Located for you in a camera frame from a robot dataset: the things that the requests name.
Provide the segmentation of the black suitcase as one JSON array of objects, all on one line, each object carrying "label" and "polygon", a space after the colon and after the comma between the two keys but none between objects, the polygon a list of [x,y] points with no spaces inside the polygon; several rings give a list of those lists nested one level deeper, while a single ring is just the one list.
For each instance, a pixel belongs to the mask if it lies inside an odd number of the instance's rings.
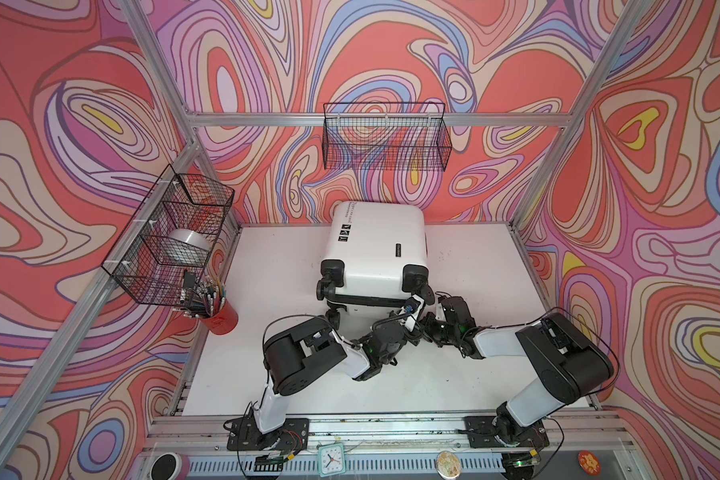
[{"label": "black suitcase", "polygon": [[319,275],[316,297],[338,329],[356,318],[399,312],[429,281],[423,211],[394,203],[339,203]]}]

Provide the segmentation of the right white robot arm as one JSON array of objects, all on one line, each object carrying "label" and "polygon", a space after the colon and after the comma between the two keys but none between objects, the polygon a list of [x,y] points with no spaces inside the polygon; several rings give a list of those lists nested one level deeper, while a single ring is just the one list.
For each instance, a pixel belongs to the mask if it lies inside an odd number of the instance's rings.
[{"label": "right white robot arm", "polygon": [[503,446],[515,447],[538,432],[542,419],[594,392],[616,373],[609,356],[559,310],[536,320],[504,326],[479,326],[466,301],[443,297],[440,315],[419,322],[424,338],[453,346],[465,357],[524,357],[536,378],[496,409],[487,433]]}]

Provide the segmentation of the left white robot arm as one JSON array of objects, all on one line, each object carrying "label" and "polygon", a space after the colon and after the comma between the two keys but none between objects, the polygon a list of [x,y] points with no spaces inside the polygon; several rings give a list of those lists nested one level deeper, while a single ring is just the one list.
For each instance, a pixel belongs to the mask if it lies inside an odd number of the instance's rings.
[{"label": "left white robot arm", "polygon": [[422,328],[408,312],[375,322],[369,333],[356,340],[342,336],[325,315],[303,317],[303,322],[263,337],[268,380],[253,408],[262,434],[281,429],[290,398],[331,370],[338,368],[354,381],[367,381],[383,367],[395,366],[404,346],[416,346],[424,338]]}]

